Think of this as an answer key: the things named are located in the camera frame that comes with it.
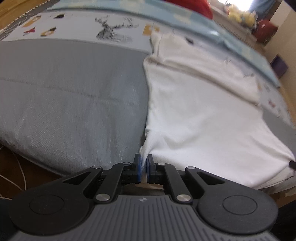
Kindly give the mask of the light blue patterned quilt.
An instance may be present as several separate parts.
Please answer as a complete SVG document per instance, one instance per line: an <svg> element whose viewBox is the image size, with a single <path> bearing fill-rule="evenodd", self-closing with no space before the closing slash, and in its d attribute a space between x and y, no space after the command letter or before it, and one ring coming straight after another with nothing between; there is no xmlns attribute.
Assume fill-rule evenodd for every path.
<svg viewBox="0 0 296 241"><path fill-rule="evenodd" d="M62 9L91 9L117 11L140 16L200 35L234 53L255 68L276 88L280 82L265 57L221 28L214 21L166 1L59 1L48 11Z"/></svg>

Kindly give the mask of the grey patterned bed sheet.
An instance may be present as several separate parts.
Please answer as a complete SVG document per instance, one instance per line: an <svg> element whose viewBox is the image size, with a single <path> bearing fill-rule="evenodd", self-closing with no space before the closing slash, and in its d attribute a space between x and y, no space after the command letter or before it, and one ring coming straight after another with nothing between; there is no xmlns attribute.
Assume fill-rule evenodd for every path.
<svg viewBox="0 0 296 241"><path fill-rule="evenodd" d="M41 7L1 34L1 143L56 173L130 160L145 142L152 32L169 33L257 78L263 119L295 156L276 88L234 53L192 32L117 11ZM295 176L268 188L295 189Z"/></svg>

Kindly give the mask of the white long-sleeve shirt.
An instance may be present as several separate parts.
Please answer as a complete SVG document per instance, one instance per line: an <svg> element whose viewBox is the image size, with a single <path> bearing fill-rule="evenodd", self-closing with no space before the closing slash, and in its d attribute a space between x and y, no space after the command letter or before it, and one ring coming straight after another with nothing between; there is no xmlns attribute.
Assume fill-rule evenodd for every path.
<svg viewBox="0 0 296 241"><path fill-rule="evenodd" d="M184 38L152 32L143 159L194 166L262 189L295 176L292 151L263 119L254 75Z"/></svg>

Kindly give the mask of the blue window curtain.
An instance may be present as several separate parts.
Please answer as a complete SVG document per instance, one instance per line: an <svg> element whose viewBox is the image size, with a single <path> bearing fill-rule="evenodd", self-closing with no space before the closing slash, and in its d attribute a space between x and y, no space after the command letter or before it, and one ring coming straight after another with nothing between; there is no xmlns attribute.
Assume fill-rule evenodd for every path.
<svg viewBox="0 0 296 241"><path fill-rule="evenodd" d="M265 15L273 7L275 2L276 0L253 0L249 11L255 11L258 15Z"/></svg>

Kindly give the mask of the dark purple box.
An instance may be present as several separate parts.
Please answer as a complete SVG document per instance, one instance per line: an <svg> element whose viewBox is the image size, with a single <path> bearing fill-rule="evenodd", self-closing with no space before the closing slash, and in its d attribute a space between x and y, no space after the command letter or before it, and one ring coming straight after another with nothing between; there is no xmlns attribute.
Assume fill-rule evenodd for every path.
<svg viewBox="0 0 296 241"><path fill-rule="evenodd" d="M270 65L278 78L281 78L288 70L287 64L279 55L275 56Z"/></svg>

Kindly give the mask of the dark red cushion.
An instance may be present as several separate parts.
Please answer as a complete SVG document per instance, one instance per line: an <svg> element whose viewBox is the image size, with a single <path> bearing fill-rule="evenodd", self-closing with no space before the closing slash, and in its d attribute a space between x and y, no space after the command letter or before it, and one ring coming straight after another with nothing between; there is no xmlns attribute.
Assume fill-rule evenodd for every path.
<svg viewBox="0 0 296 241"><path fill-rule="evenodd" d="M257 42L266 45L272 37L276 34L278 26L274 25L268 20L260 20L257 23L256 30L252 33L257 39Z"/></svg>

